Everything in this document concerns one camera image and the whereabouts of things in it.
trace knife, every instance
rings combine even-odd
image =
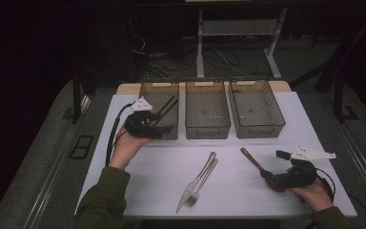
[[[195,180],[193,180],[186,186],[186,189],[185,189],[182,197],[180,198],[179,204],[177,205],[176,213],[179,212],[180,208],[182,208],[183,204],[190,197],[190,194],[193,192],[198,181],[203,177],[204,173],[206,172],[207,168],[210,166],[210,164],[213,161],[213,159],[215,158],[215,156],[216,156],[215,152],[210,153],[209,159],[207,160],[207,163],[206,163],[206,165],[204,165],[204,168],[201,170],[200,174],[198,174],[198,176],[195,178]]]

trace person's right hand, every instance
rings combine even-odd
[[[142,146],[154,141],[151,138],[130,135],[124,126],[120,128],[116,139],[109,166],[121,170],[124,170],[129,165],[130,160],[135,157]]]
[[[304,199],[304,201],[314,212],[318,212],[334,206],[331,198],[327,193],[325,185],[323,185],[323,183],[318,178],[310,186],[291,188],[288,190]]]

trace plastic storage bin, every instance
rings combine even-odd
[[[152,121],[154,127],[173,126],[172,131],[162,135],[162,139],[176,140],[178,138],[178,79],[143,79],[139,97],[144,96],[152,105],[151,113],[160,113],[158,121]]]
[[[186,138],[225,139],[231,127],[222,78],[186,81]]]
[[[278,137],[285,120],[268,81],[232,77],[229,98],[238,138]]]

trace silver fork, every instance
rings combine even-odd
[[[216,163],[218,162],[218,159],[215,158],[213,159],[213,161],[210,164],[210,167],[207,168],[206,174],[203,178],[203,180],[201,180],[200,185],[198,186],[197,190],[195,190],[195,192],[193,192],[190,197],[187,199],[187,201],[185,202],[185,205],[188,207],[192,207],[197,201],[198,198],[200,197],[200,190],[203,187],[204,183],[206,182],[208,176],[210,175],[210,173],[213,171]]]

